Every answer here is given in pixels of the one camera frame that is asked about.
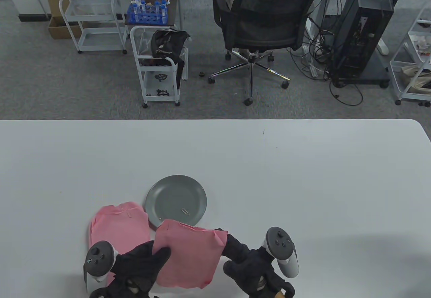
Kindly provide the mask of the person's left hand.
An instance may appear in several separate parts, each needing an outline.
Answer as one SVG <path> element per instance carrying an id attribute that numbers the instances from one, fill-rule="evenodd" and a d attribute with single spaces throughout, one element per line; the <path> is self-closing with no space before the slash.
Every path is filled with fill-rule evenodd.
<path id="1" fill-rule="evenodd" d="M 148 298 L 158 274 L 171 256 L 169 247 L 153 252 L 154 242 L 138 245 L 120 254 L 108 241 L 92 245 L 83 265 L 84 279 L 102 283 L 96 289 L 88 288 L 90 298 Z"/>

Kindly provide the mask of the person's right hand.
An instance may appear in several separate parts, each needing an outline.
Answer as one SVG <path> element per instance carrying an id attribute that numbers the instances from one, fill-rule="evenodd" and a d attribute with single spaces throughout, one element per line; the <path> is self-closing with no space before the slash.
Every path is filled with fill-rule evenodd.
<path id="1" fill-rule="evenodd" d="M 223 272 L 250 298 L 294 297 L 294 287 L 277 275 L 274 258 L 265 249 L 249 249 L 228 233 L 222 256 L 228 258 Z"/>

